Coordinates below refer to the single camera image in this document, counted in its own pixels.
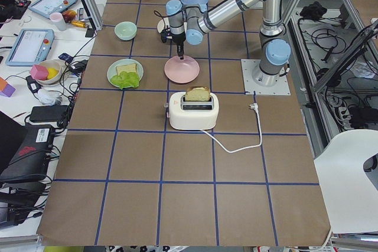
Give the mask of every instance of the red logo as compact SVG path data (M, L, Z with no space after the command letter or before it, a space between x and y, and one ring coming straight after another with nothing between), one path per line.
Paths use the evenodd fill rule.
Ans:
M18 155L19 156L23 156L23 155L26 155L27 153L30 153L30 152L33 152L37 150L35 147L28 147L28 146L25 146L23 147L19 152L18 152Z

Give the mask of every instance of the pink sponge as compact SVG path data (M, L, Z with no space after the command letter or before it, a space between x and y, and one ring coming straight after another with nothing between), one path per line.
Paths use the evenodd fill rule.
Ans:
M46 80L48 71L46 67L34 64L33 67L31 67L30 74L34 80Z
M0 96L10 97L16 89L0 77Z

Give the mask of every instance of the green lettuce leaf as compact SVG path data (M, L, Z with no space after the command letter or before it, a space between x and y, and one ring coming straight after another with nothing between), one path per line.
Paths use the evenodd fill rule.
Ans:
M114 75L110 78L110 82L120 89L139 86L139 76L135 72L121 72L119 75Z

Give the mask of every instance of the bread slice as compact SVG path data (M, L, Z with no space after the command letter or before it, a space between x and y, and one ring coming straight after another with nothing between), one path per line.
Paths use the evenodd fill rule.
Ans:
M207 87L191 87L185 93L187 102L208 102L210 100L210 89Z
M116 70L117 70L117 75L120 75L120 73L123 72L123 71L124 72L135 72L135 73L137 73L135 63L117 66Z

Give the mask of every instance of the black laptop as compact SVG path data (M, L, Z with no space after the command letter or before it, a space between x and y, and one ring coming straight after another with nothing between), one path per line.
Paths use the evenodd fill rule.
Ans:
M21 126L0 112L0 182L43 180L47 172L46 153L52 150L52 125Z

